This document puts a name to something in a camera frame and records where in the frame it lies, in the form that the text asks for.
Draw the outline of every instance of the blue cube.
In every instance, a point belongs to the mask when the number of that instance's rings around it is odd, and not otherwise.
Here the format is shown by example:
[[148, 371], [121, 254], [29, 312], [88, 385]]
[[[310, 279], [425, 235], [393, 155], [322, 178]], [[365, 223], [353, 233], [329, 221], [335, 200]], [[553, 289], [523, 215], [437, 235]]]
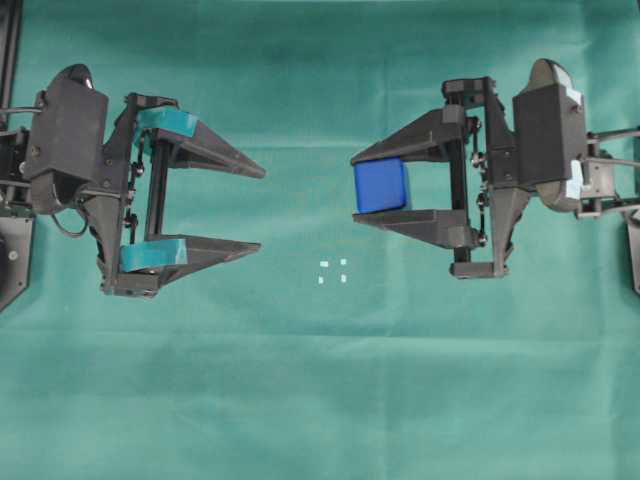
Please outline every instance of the blue cube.
[[409, 205], [409, 175], [399, 158], [356, 163], [358, 212], [401, 209]]

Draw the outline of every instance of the teal rubber pad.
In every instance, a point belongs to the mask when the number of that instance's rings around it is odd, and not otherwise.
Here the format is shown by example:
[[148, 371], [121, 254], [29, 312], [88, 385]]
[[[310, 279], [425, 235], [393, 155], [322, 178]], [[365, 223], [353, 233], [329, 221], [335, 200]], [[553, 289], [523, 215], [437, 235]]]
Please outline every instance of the teal rubber pad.
[[141, 110], [136, 118], [136, 130], [133, 134], [133, 143], [138, 145], [143, 130], [161, 128], [168, 132], [177, 133], [184, 137], [193, 137], [198, 124], [198, 117], [189, 112], [184, 112], [175, 107], [157, 107]]
[[186, 265], [187, 262], [187, 243], [184, 238], [152, 240], [120, 247], [120, 270], [123, 272]]

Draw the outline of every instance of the green fabric backdrop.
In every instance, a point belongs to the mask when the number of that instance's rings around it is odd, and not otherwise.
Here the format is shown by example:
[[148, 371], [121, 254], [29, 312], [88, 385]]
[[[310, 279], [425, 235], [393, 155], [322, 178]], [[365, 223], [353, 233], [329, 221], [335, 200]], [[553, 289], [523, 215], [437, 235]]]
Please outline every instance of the green fabric backdrop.
[[[352, 223], [349, 165], [445, 79], [491, 75], [511, 122], [539, 57], [589, 128], [638, 124], [635, 1], [25, 3], [14, 105], [86, 63], [110, 124], [129, 91], [175, 97], [268, 176], [172, 172], [167, 233], [263, 249], [152, 301], [103, 296], [93, 239], [38, 219], [31, 286], [0, 316], [1, 478], [640, 476], [620, 218], [534, 200], [512, 273], [461, 282], [449, 252]], [[447, 207], [446, 166], [411, 174], [416, 207]]]

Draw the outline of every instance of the white tape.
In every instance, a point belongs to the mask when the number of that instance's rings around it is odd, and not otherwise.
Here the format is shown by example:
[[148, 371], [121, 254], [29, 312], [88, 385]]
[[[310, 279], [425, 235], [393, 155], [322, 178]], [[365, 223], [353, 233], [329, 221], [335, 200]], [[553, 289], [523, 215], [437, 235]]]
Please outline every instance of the white tape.
[[580, 200], [583, 183], [584, 179], [582, 178], [582, 165], [580, 164], [580, 161], [571, 160], [571, 180], [567, 180], [567, 198]]

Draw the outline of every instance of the black wire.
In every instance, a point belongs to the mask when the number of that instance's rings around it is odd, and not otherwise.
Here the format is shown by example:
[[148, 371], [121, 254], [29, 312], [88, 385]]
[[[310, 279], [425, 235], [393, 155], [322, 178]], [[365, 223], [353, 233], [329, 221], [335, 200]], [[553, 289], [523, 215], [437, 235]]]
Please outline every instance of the black wire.
[[76, 202], [76, 207], [78, 209], [78, 213], [80, 214], [80, 216], [84, 220], [84, 225], [82, 226], [82, 229], [80, 229], [77, 232], [71, 232], [71, 231], [67, 230], [66, 228], [64, 228], [62, 226], [62, 224], [60, 223], [60, 221], [58, 220], [58, 218], [55, 216], [55, 214], [51, 214], [51, 218], [53, 218], [53, 223], [55, 224], [56, 227], [58, 227], [58, 230], [60, 230], [60, 232], [63, 235], [65, 235], [66, 237], [79, 238], [82, 235], [84, 235], [84, 233], [87, 231], [87, 227], [89, 226], [89, 218], [88, 218], [87, 212], [84, 209], [84, 207], [81, 204], [77, 203], [77, 202]]

